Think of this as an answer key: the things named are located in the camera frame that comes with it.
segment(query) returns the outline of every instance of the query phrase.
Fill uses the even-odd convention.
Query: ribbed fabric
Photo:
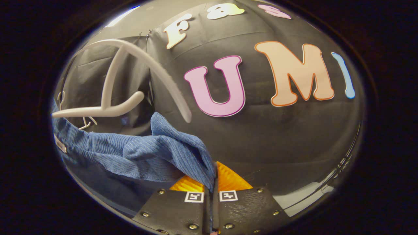
[[[52,112],[58,111],[55,101]],[[134,179],[167,182],[184,174],[213,190],[215,164],[196,136],[173,128],[159,113],[151,117],[150,136],[93,133],[79,130],[65,118],[52,118],[55,136],[66,146],[60,155],[74,164],[86,160]]]

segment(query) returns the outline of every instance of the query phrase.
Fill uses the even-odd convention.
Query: white plastic hanger
[[[59,110],[61,110],[62,109],[62,103],[65,100],[65,91],[62,91],[62,100],[61,100],[61,92],[58,93],[58,96],[57,96],[56,99],[59,101]],[[95,125],[97,125],[97,122],[96,122],[96,120],[94,118],[92,118],[92,117],[89,117],[89,118],[94,122]],[[92,123],[92,122],[89,122],[89,124],[87,124],[86,123],[86,117],[83,117],[83,121],[84,121],[84,126],[83,127],[80,127],[79,130],[86,129]]]
[[[120,105],[110,105],[113,84],[115,82],[117,69],[122,63],[124,56],[128,52],[136,58],[142,59],[150,67],[150,69],[156,73],[157,77],[162,81],[170,95],[173,97],[173,100],[177,105],[177,108],[180,110],[183,119],[187,123],[191,122],[191,111],[171,76],[159,63],[157,63],[151,56],[149,56],[146,52],[144,52],[141,48],[137,47],[135,44],[118,39],[98,41],[84,47],[83,49],[75,53],[75,55],[71,58],[70,64],[74,61],[75,57],[78,54],[97,45],[109,45],[119,47],[119,50],[116,52],[115,57],[110,64],[109,70],[106,75],[106,79],[104,80],[101,105],[99,107],[83,107],[60,110],[58,112],[52,113],[53,118],[117,117],[135,108],[144,99],[145,95],[141,91],[135,92],[131,97],[129,97],[125,102],[123,102]],[[65,74],[68,73],[69,68],[70,66],[67,67]]]

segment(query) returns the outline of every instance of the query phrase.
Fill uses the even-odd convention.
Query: orange soft finger pad
[[[226,165],[216,162],[218,166],[218,192],[229,190],[252,189],[252,186]]]
[[[203,192],[203,185],[189,176],[183,176],[179,179],[170,190],[183,192]]]

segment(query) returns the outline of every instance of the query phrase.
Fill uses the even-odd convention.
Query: blue towel
[[[52,112],[58,111],[53,101]],[[53,133],[67,153],[62,158],[73,164],[101,164],[121,176],[156,182],[179,179],[184,174],[213,191],[215,164],[203,142],[182,133],[155,112],[150,136],[93,133],[79,130],[65,118],[52,118]]]

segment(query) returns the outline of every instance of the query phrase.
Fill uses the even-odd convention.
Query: cutout letter
[[[255,50],[263,53],[270,62],[276,85],[276,95],[271,98],[273,106],[292,105],[298,100],[296,93],[292,92],[290,79],[293,80],[304,100],[308,100],[311,96],[314,79],[315,99],[329,100],[334,97],[328,70],[318,47],[303,44],[303,62],[287,47],[276,41],[257,43]]]
[[[207,18],[210,20],[216,20],[227,15],[239,15],[244,13],[244,9],[238,8],[237,5],[232,3],[222,3],[209,7],[209,14]]]
[[[265,12],[269,13],[270,15],[274,15],[274,16],[286,18],[286,19],[291,19],[291,17],[288,14],[281,12],[277,8],[267,6],[267,5],[261,5],[261,4],[258,5],[258,7],[265,10]]]
[[[184,79],[190,83],[191,90],[200,110],[210,116],[226,117],[236,114],[244,107],[245,92],[240,71],[238,70],[238,65],[241,61],[242,59],[239,56],[227,56],[218,59],[213,65],[216,69],[223,72],[227,82],[229,100],[225,103],[213,101],[206,83],[205,75],[208,72],[206,67],[200,66],[194,68],[184,75]]]
[[[351,77],[348,73],[347,66],[345,66],[344,59],[337,53],[331,52],[331,55],[337,60],[338,65],[341,68],[342,75],[344,76],[345,80],[345,96],[347,98],[352,99],[354,96],[356,96],[356,93],[354,92],[353,84],[351,83]]]
[[[186,37],[186,34],[180,33],[180,30],[185,31],[189,28],[189,23],[187,23],[186,20],[190,18],[191,14],[187,13],[164,29],[164,32],[166,32],[168,36],[167,49],[172,48]]]

